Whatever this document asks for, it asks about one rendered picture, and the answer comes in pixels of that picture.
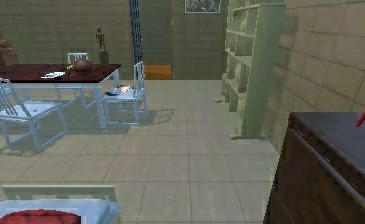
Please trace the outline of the orange box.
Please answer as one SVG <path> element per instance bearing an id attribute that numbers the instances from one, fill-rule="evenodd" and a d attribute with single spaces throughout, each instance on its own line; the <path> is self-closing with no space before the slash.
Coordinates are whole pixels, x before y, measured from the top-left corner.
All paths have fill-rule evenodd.
<path id="1" fill-rule="evenodd" d="M 145 78 L 147 80 L 172 80 L 172 66 L 167 65 L 145 65 Z"/>

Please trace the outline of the white slatted chair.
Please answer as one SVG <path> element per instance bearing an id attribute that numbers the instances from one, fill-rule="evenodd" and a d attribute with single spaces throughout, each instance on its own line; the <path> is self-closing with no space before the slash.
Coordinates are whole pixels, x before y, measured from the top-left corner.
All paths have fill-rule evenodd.
<path id="1" fill-rule="evenodd" d="M 104 95 L 102 98 L 103 108 L 105 112 L 105 119 L 108 125 L 138 125 L 140 123 L 140 113 L 147 113 L 146 89 L 144 86 L 145 73 L 144 70 L 135 76 L 135 67 L 133 67 L 133 84 L 132 85 L 118 85 L 112 91 L 118 92 L 118 96 Z M 110 119 L 109 106 L 116 104 L 118 111 L 124 114 L 133 114 L 134 122 L 119 122 Z"/>
<path id="2" fill-rule="evenodd" d="M 67 54 L 67 61 L 69 64 L 73 64 L 79 59 L 88 60 L 88 54 L 86 52 L 70 52 Z"/>
<path id="3" fill-rule="evenodd" d="M 54 112 L 58 113 L 63 130 L 42 143 L 38 137 L 38 130 L 41 127 L 40 120 Z M 11 141 L 7 130 L 7 122 L 27 124 L 29 131 Z M 14 85 L 9 79 L 5 78 L 0 78 L 0 129 L 8 147 L 16 145 L 27 137 L 32 137 L 38 151 L 44 150 L 68 132 L 61 104 L 47 101 L 22 101 Z"/>

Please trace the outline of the pale green shelf unit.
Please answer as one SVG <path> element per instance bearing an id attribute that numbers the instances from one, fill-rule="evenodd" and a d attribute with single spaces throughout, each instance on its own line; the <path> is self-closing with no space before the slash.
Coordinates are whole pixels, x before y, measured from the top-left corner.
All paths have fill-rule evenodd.
<path id="1" fill-rule="evenodd" d="M 230 0 L 225 40 L 226 72 L 221 102 L 235 139 L 262 139 L 272 73 L 286 4 L 272 0 Z"/>

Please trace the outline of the dark blue lattice tower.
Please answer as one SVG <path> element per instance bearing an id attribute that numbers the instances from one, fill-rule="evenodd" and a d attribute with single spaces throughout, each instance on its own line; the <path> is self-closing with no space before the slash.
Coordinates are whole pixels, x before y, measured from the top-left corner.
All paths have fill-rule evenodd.
<path id="1" fill-rule="evenodd" d="M 139 0 L 129 0 L 135 76 L 144 70 Z"/>

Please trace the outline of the dark figurine statue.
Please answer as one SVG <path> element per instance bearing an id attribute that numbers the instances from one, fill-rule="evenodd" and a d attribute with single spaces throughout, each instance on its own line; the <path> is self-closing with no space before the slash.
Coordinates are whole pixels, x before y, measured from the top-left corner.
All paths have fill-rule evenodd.
<path id="1" fill-rule="evenodd" d="M 106 49 L 106 45 L 104 43 L 104 34 L 101 30 L 101 27 L 98 26 L 96 29 L 96 39 L 99 45 L 99 61 L 101 64 L 108 64 L 109 63 L 109 54 Z"/>

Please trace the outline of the brown round bowl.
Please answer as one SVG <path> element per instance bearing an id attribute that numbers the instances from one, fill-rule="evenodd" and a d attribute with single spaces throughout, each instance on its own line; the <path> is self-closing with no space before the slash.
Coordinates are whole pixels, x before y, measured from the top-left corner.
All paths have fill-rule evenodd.
<path id="1" fill-rule="evenodd" d="M 87 59 L 78 59 L 73 63 L 75 71 L 86 71 L 93 68 L 93 64 Z"/>

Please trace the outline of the dark brown cabinet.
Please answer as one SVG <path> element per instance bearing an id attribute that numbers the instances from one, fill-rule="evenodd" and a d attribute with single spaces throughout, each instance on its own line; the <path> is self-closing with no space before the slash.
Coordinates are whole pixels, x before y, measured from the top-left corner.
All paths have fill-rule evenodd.
<path id="1" fill-rule="evenodd" d="M 292 112 L 263 224 L 365 224 L 365 121 Z"/>

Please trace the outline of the dark red top dining table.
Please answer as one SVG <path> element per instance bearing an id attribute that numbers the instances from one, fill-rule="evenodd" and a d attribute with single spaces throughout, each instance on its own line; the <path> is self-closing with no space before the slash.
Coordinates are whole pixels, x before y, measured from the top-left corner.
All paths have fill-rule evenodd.
<path id="1" fill-rule="evenodd" d="M 120 64 L 93 64 L 92 69 L 78 75 L 66 64 L 14 64 L 0 68 L 0 78 L 9 79 L 15 88 L 22 89 L 28 97 L 29 89 L 88 88 L 93 91 L 100 127 L 107 131 L 106 116 L 102 104 L 103 83 L 114 78 L 118 85 Z"/>

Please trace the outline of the red cushion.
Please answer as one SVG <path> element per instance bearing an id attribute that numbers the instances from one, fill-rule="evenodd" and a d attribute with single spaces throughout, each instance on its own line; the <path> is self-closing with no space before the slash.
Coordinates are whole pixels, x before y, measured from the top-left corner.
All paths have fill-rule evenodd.
<path id="1" fill-rule="evenodd" d="M 38 209 L 5 214 L 0 217 L 0 224 L 82 224 L 82 220 L 74 213 Z"/>

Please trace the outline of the framed wall picture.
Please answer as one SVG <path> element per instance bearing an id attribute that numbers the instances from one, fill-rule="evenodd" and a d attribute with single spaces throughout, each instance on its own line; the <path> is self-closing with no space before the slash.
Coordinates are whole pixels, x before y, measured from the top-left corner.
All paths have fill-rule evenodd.
<path id="1" fill-rule="evenodd" d="M 185 0 L 186 13 L 219 13 L 221 0 Z"/>

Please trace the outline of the pale green bed frame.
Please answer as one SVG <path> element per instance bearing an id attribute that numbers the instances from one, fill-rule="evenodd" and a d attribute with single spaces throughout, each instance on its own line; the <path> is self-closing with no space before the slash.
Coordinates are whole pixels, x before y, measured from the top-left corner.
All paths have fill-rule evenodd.
<path id="1" fill-rule="evenodd" d="M 73 196 L 91 196 L 93 199 L 117 201 L 114 185 L 103 184 L 33 184 L 2 185 L 8 200 L 33 200 L 36 195 L 53 196 L 55 199 L 71 199 Z"/>

